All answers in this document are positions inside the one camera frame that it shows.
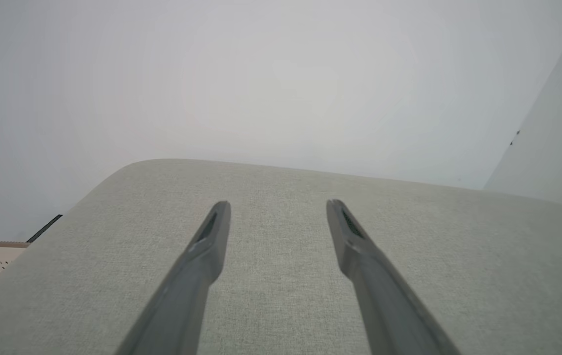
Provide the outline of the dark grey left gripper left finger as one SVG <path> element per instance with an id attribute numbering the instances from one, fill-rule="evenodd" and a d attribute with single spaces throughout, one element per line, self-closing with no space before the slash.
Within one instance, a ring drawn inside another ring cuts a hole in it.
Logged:
<path id="1" fill-rule="evenodd" d="M 126 335 L 118 355 L 195 355 L 209 289 L 224 267 L 231 205 L 217 202 Z"/>

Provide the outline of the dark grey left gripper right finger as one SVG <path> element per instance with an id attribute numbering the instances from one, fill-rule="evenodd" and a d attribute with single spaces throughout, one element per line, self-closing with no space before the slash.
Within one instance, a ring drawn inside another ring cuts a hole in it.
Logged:
<path id="1" fill-rule="evenodd" d="M 327 220 L 341 272 L 353 284 L 374 355 L 458 355 L 459 349 L 344 202 Z"/>

